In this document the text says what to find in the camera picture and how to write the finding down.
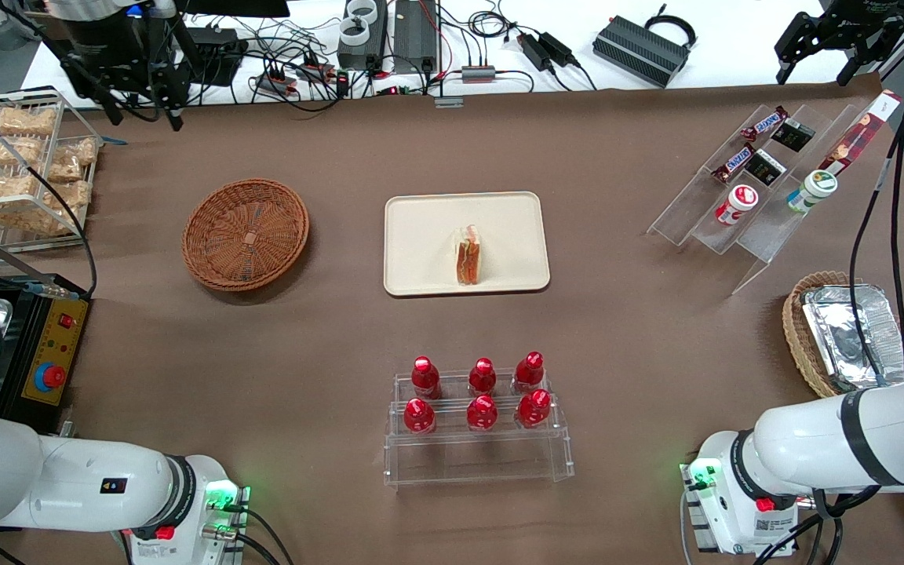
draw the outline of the beige tray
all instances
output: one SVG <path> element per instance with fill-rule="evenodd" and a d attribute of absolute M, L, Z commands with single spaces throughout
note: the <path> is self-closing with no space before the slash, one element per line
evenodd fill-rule
<path fill-rule="evenodd" d="M 457 229 L 480 233 L 480 284 L 455 275 Z M 395 297 L 508 293 L 549 284 L 539 197 L 531 192 L 397 196 L 386 203 L 383 286 Z"/>

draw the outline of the bottle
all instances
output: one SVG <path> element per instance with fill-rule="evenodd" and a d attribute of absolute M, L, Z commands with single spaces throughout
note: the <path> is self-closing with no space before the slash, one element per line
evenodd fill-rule
<path fill-rule="evenodd" d="M 521 397 L 516 408 L 516 423 L 521 427 L 535 427 L 549 416 L 549 393 L 541 388 Z"/>
<path fill-rule="evenodd" d="M 411 433 L 420 436 L 434 432 L 436 427 L 434 408 L 420 398 L 411 398 L 406 402 L 406 410 L 403 411 L 403 423 Z"/>
<path fill-rule="evenodd" d="M 516 394 L 525 394 L 538 389 L 542 374 L 542 354 L 533 351 L 518 363 L 516 374 L 512 376 L 512 390 Z"/>
<path fill-rule="evenodd" d="M 414 361 L 414 369 L 410 372 L 410 381 L 414 383 L 414 394 L 427 400 L 438 400 L 442 397 L 442 381 L 438 376 L 438 368 L 423 355 Z"/>
<path fill-rule="evenodd" d="M 473 396 L 493 394 L 497 383 L 498 376 L 494 372 L 494 364 L 487 357 L 477 359 L 473 370 L 469 372 L 469 392 Z"/>
<path fill-rule="evenodd" d="M 474 398 L 466 408 L 466 423 L 474 432 L 487 432 L 498 421 L 498 405 L 494 399 L 483 394 Z"/>

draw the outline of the chocolate bar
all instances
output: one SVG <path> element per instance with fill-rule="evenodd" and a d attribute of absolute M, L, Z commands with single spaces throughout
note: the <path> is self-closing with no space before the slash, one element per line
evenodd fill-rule
<path fill-rule="evenodd" d="M 720 167 L 717 167 L 717 170 L 710 173 L 714 176 L 715 179 L 720 182 L 728 182 L 728 179 L 731 179 L 731 175 L 735 174 L 735 171 L 742 168 L 742 165 L 746 164 L 749 159 L 756 154 L 756 149 L 754 149 L 752 144 L 746 143 L 745 147 L 742 148 L 741 151 L 734 154 L 734 157 L 731 157 L 727 160 L 727 163 L 724 163 Z"/>
<path fill-rule="evenodd" d="M 768 115 L 763 121 L 758 122 L 758 124 L 751 126 L 751 128 L 742 129 L 740 132 L 742 137 L 747 140 L 756 140 L 760 136 L 761 133 L 766 133 L 769 129 L 772 129 L 772 126 L 779 124 L 783 121 L 783 119 L 787 119 L 790 117 L 790 114 L 783 110 L 783 106 L 777 106 L 776 111 L 772 112 L 772 114 Z"/>
<path fill-rule="evenodd" d="M 794 118 L 787 118 L 782 126 L 779 126 L 772 135 L 772 139 L 777 140 L 783 146 L 794 151 L 804 149 L 804 145 L 814 138 L 815 130 L 808 128 Z"/>
<path fill-rule="evenodd" d="M 756 149 L 756 154 L 749 159 L 749 163 L 745 165 L 745 170 L 749 171 L 764 185 L 771 185 L 772 181 L 786 172 L 786 167 L 779 164 L 766 151 Z"/>

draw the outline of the brown tablecloth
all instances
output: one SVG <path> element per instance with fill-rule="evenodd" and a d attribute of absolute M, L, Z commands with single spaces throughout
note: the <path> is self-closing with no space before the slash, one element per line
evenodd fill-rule
<path fill-rule="evenodd" d="M 93 196 L 100 289 L 73 372 L 79 431 L 212 455 L 253 487 L 253 507 L 299 565 L 680 563 L 679 462 L 710 433 L 815 397 L 783 339 L 782 299 L 801 276 L 846 268 L 891 135 L 880 133 L 738 296 L 729 293 L 747 257 L 678 250 L 645 229 L 758 104 L 835 115 L 878 92 L 860 78 L 846 89 L 470 97 L 452 111 L 427 97 L 315 117 L 267 104 L 191 108 L 179 133 L 97 115 L 101 132 L 130 144 L 104 149 Z M 180 261 L 180 232 L 209 192 L 255 176 L 301 194 L 311 239 L 268 290 L 217 297 Z M 489 190 L 541 198 L 548 289 L 389 297 L 388 198 Z M 888 203 L 858 267 L 885 289 Z M 904 197 L 901 221 L 904 272 Z M 38 264 L 85 280 L 77 250 Z M 420 354 L 453 369 L 480 355 L 512 364 L 530 350 L 545 353 L 563 398 L 577 476 L 383 485 L 392 373 Z M 840 564 L 904 565 L 904 497 L 850 512 L 846 530 Z M 32 530 L 0 542 L 31 565 L 122 562 L 105 534 Z"/>

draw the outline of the acrylic stand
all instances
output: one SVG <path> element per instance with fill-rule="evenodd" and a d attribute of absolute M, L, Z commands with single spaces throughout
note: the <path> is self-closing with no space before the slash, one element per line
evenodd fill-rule
<path fill-rule="evenodd" d="M 386 485 L 401 487 L 425 483 L 480 483 L 500 479 L 552 479 L 574 476 L 570 456 L 570 434 L 552 393 L 549 379 L 542 388 L 552 394 L 549 418 L 532 429 L 514 422 L 521 396 L 510 390 L 513 368 L 496 369 L 498 386 L 492 395 L 498 405 L 498 422 L 487 432 L 471 432 L 466 425 L 466 407 L 473 397 L 469 372 L 443 373 L 442 398 L 429 400 L 437 420 L 435 431 L 416 436 L 406 429 L 403 412 L 413 398 L 410 375 L 396 375 L 394 401 L 388 409 L 386 428 Z"/>
<path fill-rule="evenodd" d="M 832 151 L 833 144 L 860 115 L 860 110 L 853 104 L 844 108 L 835 119 L 828 119 L 807 105 L 797 108 L 790 117 L 815 130 L 814 138 L 800 151 L 793 151 L 777 140 L 772 140 L 771 135 L 776 128 L 760 135 L 756 142 L 751 143 L 753 147 L 766 151 L 786 168 L 769 186 L 745 171 L 744 167 L 739 168 L 726 184 L 711 176 L 714 170 L 742 150 L 747 140 L 740 135 L 740 129 L 756 125 L 772 112 L 774 110 L 767 106 L 757 108 L 700 167 L 696 176 L 693 176 L 647 230 L 648 233 L 660 233 L 675 246 L 682 246 L 689 237 L 695 237 L 718 255 L 726 253 L 735 243 L 749 251 L 756 262 L 732 294 L 769 267 L 783 244 L 804 220 L 807 214 L 794 212 L 786 206 L 786 197 L 800 186 L 807 173 L 818 168 L 822 159 Z M 742 219 L 735 225 L 723 225 L 717 221 L 714 212 L 724 202 L 732 187 L 738 184 L 747 184 L 756 189 L 760 202 L 756 208 L 742 215 Z"/>

